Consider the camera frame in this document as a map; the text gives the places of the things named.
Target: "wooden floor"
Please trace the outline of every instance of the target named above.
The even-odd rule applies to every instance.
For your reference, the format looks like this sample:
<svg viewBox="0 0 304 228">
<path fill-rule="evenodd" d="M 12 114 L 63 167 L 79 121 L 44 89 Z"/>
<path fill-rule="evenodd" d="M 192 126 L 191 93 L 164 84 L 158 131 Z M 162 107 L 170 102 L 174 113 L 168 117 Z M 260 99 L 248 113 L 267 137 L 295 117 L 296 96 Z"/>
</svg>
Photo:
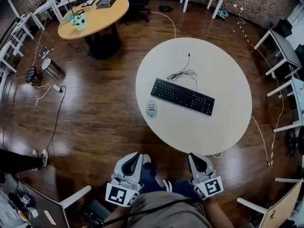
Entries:
<svg viewBox="0 0 304 228">
<path fill-rule="evenodd" d="M 226 21 L 211 19 L 212 10 L 189 4 L 182 13 L 178 2 L 151 1 L 149 7 L 168 4 L 174 11 L 168 15 L 174 21 L 177 37 L 200 38 L 229 53 L 242 68 L 250 85 L 253 112 L 263 133 L 268 156 L 273 141 L 273 129 L 282 110 L 277 95 L 266 93 L 277 87 L 276 81 L 265 77 L 268 66 L 253 52 L 239 29 L 238 18 Z M 137 69 L 145 55 L 156 45 L 174 38 L 172 23 L 160 14 L 150 14 L 144 20 L 117 23 L 122 48 L 107 60 L 96 61 L 85 51 L 75 51 L 57 34 L 58 21 L 47 22 L 38 52 L 44 46 L 54 48 L 52 59 L 66 72 L 57 85 L 66 86 L 53 145 L 49 147 L 49 165 L 40 171 L 21 174 L 23 180 L 55 200 L 63 200 L 73 192 L 92 185 L 101 186 L 110 180 L 116 162 L 132 152 L 147 153 L 158 168 L 158 177 L 174 181 L 189 178 L 186 153 L 160 140 L 147 126 L 139 111 L 135 96 Z M 261 29 L 249 23 L 243 25 L 249 40 L 256 44 Z M 28 40 L 17 74 L 11 75 L 1 104 L 1 128 L 6 149 L 31 155 L 32 149 L 42 151 L 50 141 L 63 94 L 51 90 L 35 106 L 35 96 L 46 88 L 35 89 L 25 83 L 25 72 L 31 66 L 41 30 L 35 40 Z M 84 39 L 69 41 L 74 47 L 84 46 Z M 37 56 L 35 66 L 40 67 Z M 43 81 L 54 83 L 47 76 Z M 291 110 L 285 100 L 279 126 L 290 124 Z M 235 226 L 248 217 L 248 210 L 236 203 L 237 197 L 259 202 L 268 196 L 274 177 L 292 178 L 297 157 L 285 157 L 285 133 L 276 135 L 274 166 L 268 168 L 264 145 L 253 120 L 241 140 L 223 153 L 210 157 L 221 175 L 225 191 L 216 197 Z"/>
</svg>

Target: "computer mouse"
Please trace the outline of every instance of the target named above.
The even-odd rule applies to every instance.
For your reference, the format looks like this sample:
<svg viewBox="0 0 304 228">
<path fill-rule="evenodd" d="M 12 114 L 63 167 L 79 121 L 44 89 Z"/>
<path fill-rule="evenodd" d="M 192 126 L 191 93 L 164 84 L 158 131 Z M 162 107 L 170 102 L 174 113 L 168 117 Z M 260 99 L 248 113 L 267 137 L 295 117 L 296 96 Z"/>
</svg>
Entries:
<svg viewBox="0 0 304 228">
<path fill-rule="evenodd" d="M 150 100 L 147 102 L 146 105 L 146 113 L 149 117 L 156 117 L 157 115 L 157 106 L 156 102 L 153 100 Z"/>
</svg>

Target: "person's leg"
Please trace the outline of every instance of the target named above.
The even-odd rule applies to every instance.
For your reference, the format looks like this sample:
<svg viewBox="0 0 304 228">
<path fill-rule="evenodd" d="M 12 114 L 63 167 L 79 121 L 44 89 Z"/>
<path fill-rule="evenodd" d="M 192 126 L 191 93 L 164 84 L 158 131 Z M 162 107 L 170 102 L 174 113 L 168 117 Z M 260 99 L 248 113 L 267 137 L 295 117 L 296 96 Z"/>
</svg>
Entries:
<svg viewBox="0 0 304 228">
<path fill-rule="evenodd" d="M 162 188 L 155 179 L 156 168 L 151 163 L 151 159 L 147 154 L 143 155 L 143 165 L 140 177 L 140 182 L 144 185 L 140 193 L 161 191 Z"/>
<path fill-rule="evenodd" d="M 20 171 L 39 168 L 43 165 L 44 162 L 41 158 L 0 150 L 0 171 L 3 173 L 14 174 Z"/>
<path fill-rule="evenodd" d="M 193 185 L 187 180 L 177 180 L 172 185 L 172 192 L 184 195 L 196 202 L 201 202 L 200 196 L 194 191 Z"/>
</svg>

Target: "shoe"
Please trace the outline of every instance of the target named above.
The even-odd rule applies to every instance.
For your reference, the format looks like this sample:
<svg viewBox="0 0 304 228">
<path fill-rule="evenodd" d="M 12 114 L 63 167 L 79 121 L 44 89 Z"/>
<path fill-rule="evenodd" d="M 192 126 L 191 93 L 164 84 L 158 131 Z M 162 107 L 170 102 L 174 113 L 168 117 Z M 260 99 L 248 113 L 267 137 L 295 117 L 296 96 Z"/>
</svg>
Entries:
<svg viewBox="0 0 304 228">
<path fill-rule="evenodd" d="M 33 157 L 34 158 L 38 158 L 38 152 L 37 152 L 37 150 L 33 150 Z"/>
<path fill-rule="evenodd" d="M 143 165 L 145 164 L 145 163 L 151 163 L 151 158 L 150 158 L 150 156 L 148 155 L 148 154 L 144 154 L 143 155 L 143 161 L 142 161 L 143 163 Z"/>
<path fill-rule="evenodd" d="M 47 162 L 48 162 L 48 150 L 47 149 L 44 149 L 42 151 L 42 154 L 41 154 L 41 159 L 43 161 L 43 165 L 42 166 L 47 166 Z"/>
</svg>

